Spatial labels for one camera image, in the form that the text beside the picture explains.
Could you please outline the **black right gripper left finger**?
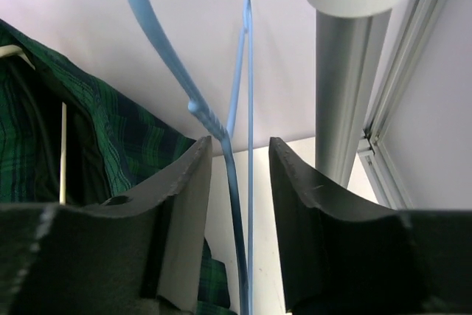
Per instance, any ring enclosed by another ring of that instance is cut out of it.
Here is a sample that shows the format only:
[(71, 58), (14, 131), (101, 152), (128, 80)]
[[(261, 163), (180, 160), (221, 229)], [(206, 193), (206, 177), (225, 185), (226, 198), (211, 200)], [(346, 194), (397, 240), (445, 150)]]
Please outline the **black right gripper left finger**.
[(3, 314), (194, 314), (212, 140), (103, 204), (1, 206)]

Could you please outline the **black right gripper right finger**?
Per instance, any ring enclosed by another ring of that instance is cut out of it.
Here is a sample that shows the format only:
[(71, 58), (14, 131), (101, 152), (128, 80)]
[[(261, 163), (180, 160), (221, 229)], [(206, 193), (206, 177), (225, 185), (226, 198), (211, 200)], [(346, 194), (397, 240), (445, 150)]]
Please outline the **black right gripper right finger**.
[(269, 144), (285, 307), (292, 314), (469, 314), (471, 213), (394, 210)]

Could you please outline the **blue wire hanger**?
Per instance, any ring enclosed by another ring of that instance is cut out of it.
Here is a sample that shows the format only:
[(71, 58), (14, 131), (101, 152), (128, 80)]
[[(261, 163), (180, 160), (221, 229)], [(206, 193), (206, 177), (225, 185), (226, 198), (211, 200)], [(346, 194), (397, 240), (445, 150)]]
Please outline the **blue wire hanger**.
[[(198, 87), (185, 69), (170, 40), (165, 34), (150, 0), (127, 0), (134, 17), (150, 44), (172, 72), (189, 98), (188, 111), (221, 144), (226, 164), (229, 199), (232, 211), (232, 226), (237, 257), (240, 313), (254, 313), (254, 39), (251, 0), (243, 1), (243, 25), (237, 48), (237, 63), (233, 77), (232, 93), (229, 101), (227, 123), (223, 125), (217, 114), (210, 108)], [(248, 235), (243, 232), (240, 208), (240, 192), (237, 168), (232, 150), (235, 131), (240, 82), (243, 69), (243, 55), (248, 62)]]

